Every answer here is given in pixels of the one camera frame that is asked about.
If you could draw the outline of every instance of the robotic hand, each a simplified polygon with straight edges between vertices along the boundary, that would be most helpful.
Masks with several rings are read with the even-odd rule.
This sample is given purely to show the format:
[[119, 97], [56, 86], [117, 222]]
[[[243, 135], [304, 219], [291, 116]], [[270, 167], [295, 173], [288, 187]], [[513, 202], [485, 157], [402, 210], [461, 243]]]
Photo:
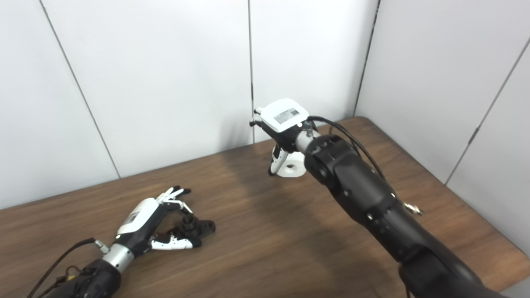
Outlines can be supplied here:
[[[50, 293], [49, 298], [108, 298], [120, 287], [121, 274], [131, 262], [151, 249], [177, 250], [201, 246], [201, 239], [215, 232], [215, 224], [213, 221], [198, 220], [186, 203], [177, 200], [190, 192], [190, 189], [175, 186], [156, 199], [144, 199], [118, 229], [118, 235], [110, 249], [93, 238], [81, 241], [52, 265], [28, 298], [32, 297], [47, 275], [70, 251], [83, 244], [95, 243], [103, 252], [103, 257], [88, 264], [77, 276], [58, 278], [52, 287], [39, 295], [39, 298], [47, 293]], [[155, 233], [162, 220], [171, 211], [180, 211], [184, 214], [180, 224], [166, 234]]]
[[[261, 127], [276, 142], [269, 174], [275, 174], [287, 153], [300, 151], [311, 175], [324, 184], [333, 198], [357, 223], [401, 264], [399, 274], [416, 298], [499, 298], [482, 285], [477, 275], [409, 213], [422, 214], [401, 202], [364, 147], [341, 125], [309, 116], [290, 99], [257, 108], [250, 126]], [[314, 121], [331, 124], [352, 144], [336, 135], [320, 135]], [[359, 155], [361, 149], [375, 171]]]

